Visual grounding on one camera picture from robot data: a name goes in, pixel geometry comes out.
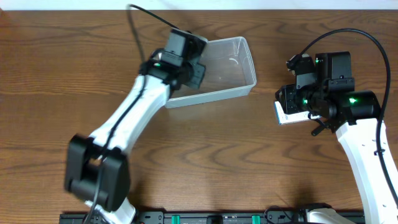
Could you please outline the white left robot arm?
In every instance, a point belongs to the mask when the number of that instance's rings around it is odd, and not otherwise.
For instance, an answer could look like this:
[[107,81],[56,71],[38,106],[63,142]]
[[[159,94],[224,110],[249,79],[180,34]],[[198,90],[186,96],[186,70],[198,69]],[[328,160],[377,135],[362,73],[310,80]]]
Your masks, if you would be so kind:
[[139,67],[134,85],[111,117],[89,136],[74,135],[67,150],[64,188],[91,204],[83,223],[99,212],[108,223],[131,223],[129,156],[156,112],[186,85],[198,89],[206,67],[199,63],[208,40],[173,28],[164,48]]

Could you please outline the clear plastic container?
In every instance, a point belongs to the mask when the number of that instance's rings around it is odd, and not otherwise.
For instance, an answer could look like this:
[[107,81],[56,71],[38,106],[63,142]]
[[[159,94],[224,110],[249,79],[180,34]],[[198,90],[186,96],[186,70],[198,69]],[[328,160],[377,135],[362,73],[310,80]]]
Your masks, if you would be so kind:
[[246,96],[257,84],[251,51],[244,37],[210,41],[200,63],[206,67],[200,88],[181,87],[166,102],[166,108]]

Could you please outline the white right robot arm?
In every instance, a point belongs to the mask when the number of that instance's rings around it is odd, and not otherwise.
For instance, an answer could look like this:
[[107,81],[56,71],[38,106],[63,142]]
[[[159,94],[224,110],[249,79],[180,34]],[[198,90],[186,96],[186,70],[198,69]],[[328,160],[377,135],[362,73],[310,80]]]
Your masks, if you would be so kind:
[[377,125],[381,106],[370,90],[356,91],[349,52],[292,57],[287,66],[295,83],[275,94],[279,124],[315,121],[317,136],[336,134],[352,168],[366,223],[397,223],[397,204],[390,188],[397,187],[397,168],[386,138]]

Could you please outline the white teal product card package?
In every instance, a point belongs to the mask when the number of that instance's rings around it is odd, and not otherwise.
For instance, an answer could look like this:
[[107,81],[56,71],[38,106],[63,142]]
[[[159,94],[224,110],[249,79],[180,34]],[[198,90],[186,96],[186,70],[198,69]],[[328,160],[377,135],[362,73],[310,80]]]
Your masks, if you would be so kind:
[[274,109],[275,109],[275,114],[276,114],[276,118],[277,118],[279,125],[299,123],[299,122],[303,122],[303,121],[309,121],[310,119],[320,118],[320,116],[314,116],[314,115],[311,115],[311,117],[309,118],[308,111],[294,113],[294,114],[285,114],[282,109],[281,104],[278,101],[274,102]]

